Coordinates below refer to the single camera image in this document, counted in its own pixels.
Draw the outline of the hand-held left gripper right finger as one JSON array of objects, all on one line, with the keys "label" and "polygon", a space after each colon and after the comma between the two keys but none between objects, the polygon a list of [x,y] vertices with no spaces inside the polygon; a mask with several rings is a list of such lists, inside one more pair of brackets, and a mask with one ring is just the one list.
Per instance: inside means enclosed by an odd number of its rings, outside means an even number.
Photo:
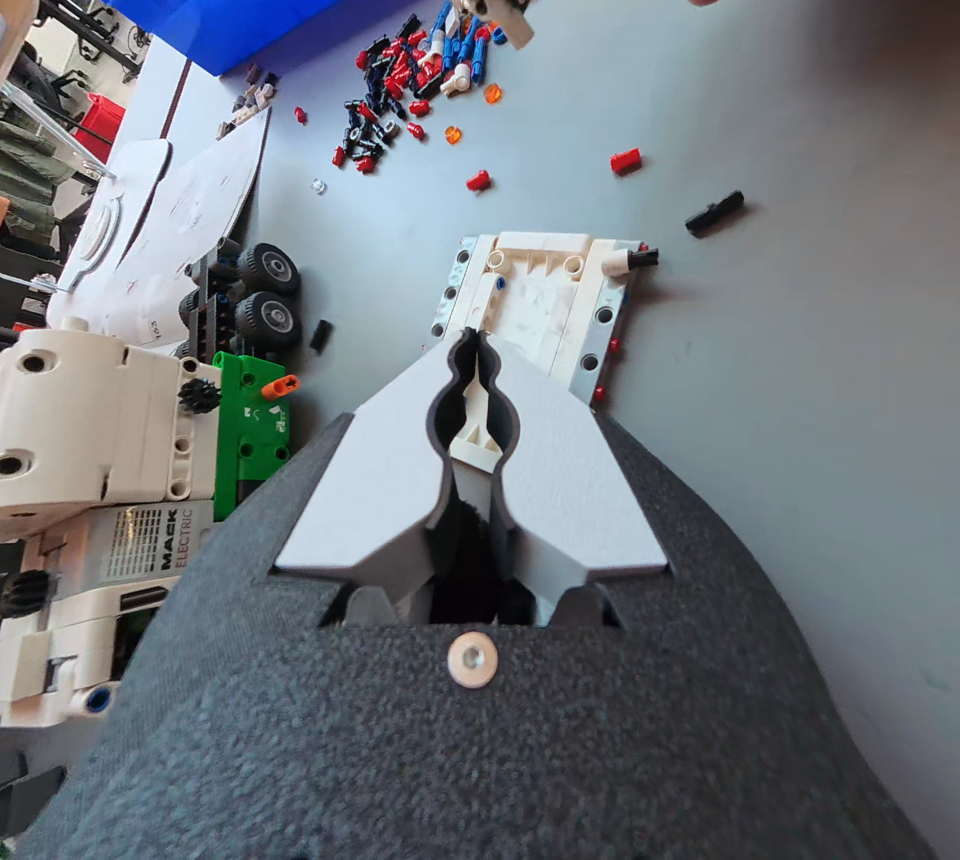
[{"label": "hand-held left gripper right finger", "polygon": [[478,334],[497,565],[536,597],[662,573],[669,565],[592,410],[515,348]]}]

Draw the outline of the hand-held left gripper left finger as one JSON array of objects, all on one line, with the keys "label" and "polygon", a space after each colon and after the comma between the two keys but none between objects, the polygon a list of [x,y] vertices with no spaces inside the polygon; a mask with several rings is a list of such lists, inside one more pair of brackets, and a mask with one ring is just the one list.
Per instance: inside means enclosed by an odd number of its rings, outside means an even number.
[{"label": "hand-held left gripper left finger", "polygon": [[478,347],[478,331],[463,329],[356,410],[276,571],[379,587],[392,601],[450,573],[461,513],[450,445]]}]

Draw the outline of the white grey lego panel assembly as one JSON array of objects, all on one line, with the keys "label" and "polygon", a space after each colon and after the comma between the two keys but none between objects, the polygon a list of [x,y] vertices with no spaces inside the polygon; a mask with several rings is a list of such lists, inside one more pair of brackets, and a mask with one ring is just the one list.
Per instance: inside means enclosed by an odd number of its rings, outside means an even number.
[{"label": "white grey lego panel assembly", "polygon": [[464,327],[483,330],[599,408],[621,350],[630,278],[659,255],[642,241],[586,233],[464,236],[422,349]]}]

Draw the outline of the pile of small lego pins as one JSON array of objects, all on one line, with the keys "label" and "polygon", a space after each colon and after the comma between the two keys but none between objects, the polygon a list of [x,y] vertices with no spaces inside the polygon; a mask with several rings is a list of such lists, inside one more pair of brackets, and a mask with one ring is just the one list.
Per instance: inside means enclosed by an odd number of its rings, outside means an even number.
[{"label": "pile of small lego pins", "polygon": [[494,83],[490,58],[509,43],[502,29],[453,0],[441,3],[432,23],[421,20],[410,14],[394,35],[358,51],[363,91],[343,103],[347,120],[331,157],[335,168],[371,175],[402,137],[427,143],[425,123],[440,100],[479,92],[485,101],[484,88]]}]

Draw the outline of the white green lego truck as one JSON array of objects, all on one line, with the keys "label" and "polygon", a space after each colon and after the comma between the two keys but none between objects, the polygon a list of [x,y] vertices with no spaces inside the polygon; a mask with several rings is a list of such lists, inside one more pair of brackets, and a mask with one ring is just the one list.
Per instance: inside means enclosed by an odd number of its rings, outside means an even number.
[{"label": "white green lego truck", "polygon": [[3,731],[104,718],[213,529],[291,457],[292,256],[223,238],[186,275],[171,352],[76,318],[2,351]]}]

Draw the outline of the cluster of small grey lego pieces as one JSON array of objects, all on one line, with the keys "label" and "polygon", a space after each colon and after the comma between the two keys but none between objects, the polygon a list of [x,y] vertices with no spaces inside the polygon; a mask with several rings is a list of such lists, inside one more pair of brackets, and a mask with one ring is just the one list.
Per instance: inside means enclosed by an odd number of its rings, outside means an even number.
[{"label": "cluster of small grey lego pieces", "polygon": [[250,63],[246,68],[246,86],[234,99],[229,119],[218,126],[215,140],[224,139],[258,113],[267,110],[277,96],[280,79],[275,72],[265,70],[256,62]]}]

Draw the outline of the white instruction booklet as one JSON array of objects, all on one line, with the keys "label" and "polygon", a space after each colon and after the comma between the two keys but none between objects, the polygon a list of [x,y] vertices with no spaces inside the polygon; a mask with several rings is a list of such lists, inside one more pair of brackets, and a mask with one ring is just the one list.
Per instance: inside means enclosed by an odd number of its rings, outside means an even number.
[{"label": "white instruction booklet", "polygon": [[259,112],[158,184],[102,292],[100,333],[142,348],[186,337],[178,308],[196,287],[187,270],[233,231],[257,176],[270,115]]}]

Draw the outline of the white paper sheet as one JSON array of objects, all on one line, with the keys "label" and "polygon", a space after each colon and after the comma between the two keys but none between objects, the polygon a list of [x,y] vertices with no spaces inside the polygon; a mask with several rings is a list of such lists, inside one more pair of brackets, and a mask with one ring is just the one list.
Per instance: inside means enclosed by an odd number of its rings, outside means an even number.
[{"label": "white paper sheet", "polygon": [[126,144],[111,156],[109,173],[97,186],[57,281],[58,290],[47,304],[47,326],[59,327],[68,317],[85,319],[90,326],[98,322],[100,314],[95,308],[99,296],[111,286],[121,259],[136,238],[171,155],[169,140],[155,138]]}]

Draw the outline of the olive green cloth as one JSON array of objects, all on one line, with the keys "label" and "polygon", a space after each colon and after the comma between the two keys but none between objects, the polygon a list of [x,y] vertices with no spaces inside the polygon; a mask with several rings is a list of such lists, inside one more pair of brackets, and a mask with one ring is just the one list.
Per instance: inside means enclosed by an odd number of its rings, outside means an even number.
[{"label": "olive green cloth", "polygon": [[51,257],[57,225],[53,204],[61,183],[72,175],[56,158],[46,136],[17,123],[1,121],[1,194],[8,202],[4,225],[8,239],[29,244],[39,256]]}]

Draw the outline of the red storage box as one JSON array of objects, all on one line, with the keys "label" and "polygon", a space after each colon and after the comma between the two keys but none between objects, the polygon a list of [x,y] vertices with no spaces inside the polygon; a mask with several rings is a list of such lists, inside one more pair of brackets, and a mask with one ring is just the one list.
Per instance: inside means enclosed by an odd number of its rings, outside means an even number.
[{"label": "red storage box", "polygon": [[126,109],[102,94],[89,91],[86,96],[89,100],[88,109],[74,133],[78,141],[92,153],[101,147],[109,150],[119,133]]}]

